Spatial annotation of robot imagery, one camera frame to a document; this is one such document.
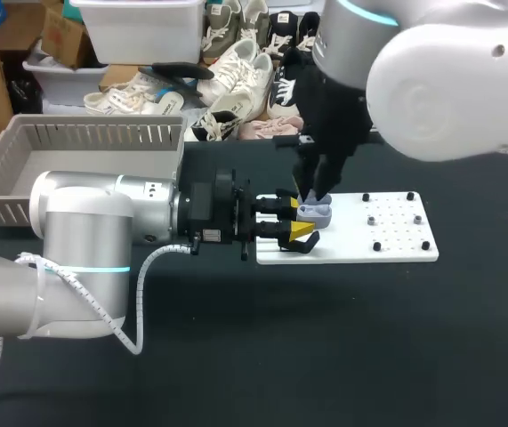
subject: gray plastic part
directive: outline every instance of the gray plastic part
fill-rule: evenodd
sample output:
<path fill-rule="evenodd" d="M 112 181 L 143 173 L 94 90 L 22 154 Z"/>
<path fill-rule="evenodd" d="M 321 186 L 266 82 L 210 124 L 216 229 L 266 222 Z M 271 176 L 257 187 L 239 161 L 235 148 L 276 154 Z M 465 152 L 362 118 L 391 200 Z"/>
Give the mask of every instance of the gray plastic part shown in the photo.
<path fill-rule="evenodd" d="M 328 227 L 333 218 L 333 209 L 329 205 L 301 205 L 297 208 L 297 221 L 314 222 L 316 230 Z"/>
<path fill-rule="evenodd" d="M 178 181 L 186 119 L 18 115 L 0 134 L 0 226 L 30 225 L 28 201 L 46 171 Z"/>
<path fill-rule="evenodd" d="M 310 205 L 310 206 L 316 206 L 316 205 L 330 205 L 333 202 L 333 198 L 329 193 L 327 193 L 323 198 L 320 200 L 317 200 L 315 197 L 315 191 L 310 189 L 309 195 L 307 198 L 303 201 L 301 200 L 301 196 L 297 196 L 297 203 L 299 205 Z"/>

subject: white sneaker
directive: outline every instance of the white sneaker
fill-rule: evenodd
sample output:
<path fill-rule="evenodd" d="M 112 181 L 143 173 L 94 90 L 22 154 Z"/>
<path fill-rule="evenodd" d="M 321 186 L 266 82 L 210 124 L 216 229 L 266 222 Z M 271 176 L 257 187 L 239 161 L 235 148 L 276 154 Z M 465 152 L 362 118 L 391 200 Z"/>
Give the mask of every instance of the white sneaker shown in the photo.
<path fill-rule="evenodd" d="M 115 88 L 121 92 L 127 93 L 142 92 L 148 93 L 149 95 L 155 95 L 167 86 L 168 84 L 137 71 L 137 74 L 135 74 L 128 82 L 111 85 L 110 88 Z"/>
<path fill-rule="evenodd" d="M 222 141 L 227 139 L 250 115 L 254 106 L 248 92 L 227 93 L 184 133 L 185 141 Z"/>
<path fill-rule="evenodd" d="M 166 93 L 159 103 L 155 97 L 141 92 L 122 92 L 111 88 L 105 93 L 88 93 L 84 97 L 85 110 L 93 115 L 158 115 L 178 114 L 184 99 L 177 92 Z"/>
<path fill-rule="evenodd" d="M 246 121 L 254 120 L 265 109 L 265 100 L 271 88 L 273 63 L 267 53 L 259 55 L 251 64 L 244 63 L 244 72 L 231 93 L 248 92 L 254 104 Z"/>
<path fill-rule="evenodd" d="M 202 93 L 202 102 L 210 106 L 224 94 L 230 93 L 242 75 L 242 64 L 251 63 L 256 55 L 257 43 L 250 38 L 233 44 L 208 68 L 214 73 L 214 77 L 198 82 L 197 90 Z"/>

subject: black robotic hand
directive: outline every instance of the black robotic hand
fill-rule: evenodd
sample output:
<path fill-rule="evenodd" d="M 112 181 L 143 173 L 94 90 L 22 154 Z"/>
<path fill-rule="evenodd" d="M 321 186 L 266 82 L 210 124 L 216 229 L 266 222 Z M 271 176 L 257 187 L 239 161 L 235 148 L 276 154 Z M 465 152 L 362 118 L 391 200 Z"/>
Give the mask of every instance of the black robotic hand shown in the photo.
<path fill-rule="evenodd" d="M 294 87 L 305 123 L 298 139 L 275 138 L 276 147 L 295 147 L 295 184 L 304 200 L 311 189 L 317 200 L 341 181 L 347 157 L 368 141 L 372 121 L 364 91 L 336 83 L 314 65 L 305 67 Z"/>

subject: yellow object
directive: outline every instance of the yellow object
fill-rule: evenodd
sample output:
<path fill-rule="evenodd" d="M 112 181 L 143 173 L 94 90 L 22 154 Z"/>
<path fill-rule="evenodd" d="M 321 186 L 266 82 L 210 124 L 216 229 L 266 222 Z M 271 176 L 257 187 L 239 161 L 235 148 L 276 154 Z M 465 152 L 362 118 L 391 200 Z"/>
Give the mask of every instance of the yellow object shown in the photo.
<path fill-rule="evenodd" d="M 314 222 L 299 222 L 291 221 L 291 233 L 289 234 L 289 241 L 293 242 L 297 238 L 311 234 L 315 229 Z"/>

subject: black table surface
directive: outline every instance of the black table surface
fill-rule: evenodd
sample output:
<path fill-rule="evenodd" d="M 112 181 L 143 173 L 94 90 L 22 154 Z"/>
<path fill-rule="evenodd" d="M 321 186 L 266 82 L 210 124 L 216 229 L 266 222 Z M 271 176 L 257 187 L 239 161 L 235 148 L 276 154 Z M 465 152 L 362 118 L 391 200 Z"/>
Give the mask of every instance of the black table surface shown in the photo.
<path fill-rule="evenodd" d="M 183 188 L 216 166 L 256 193 L 291 187 L 294 153 L 268 141 L 184 156 Z M 114 336 L 7 340 L 0 427 L 508 425 L 508 156 L 426 164 L 364 146 L 335 191 L 408 190 L 438 261 L 261 266 L 238 245 L 166 255 L 147 277 L 139 357 Z M 0 255 L 20 251 L 42 244 L 0 228 Z M 148 252 L 133 249 L 132 290 Z"/>

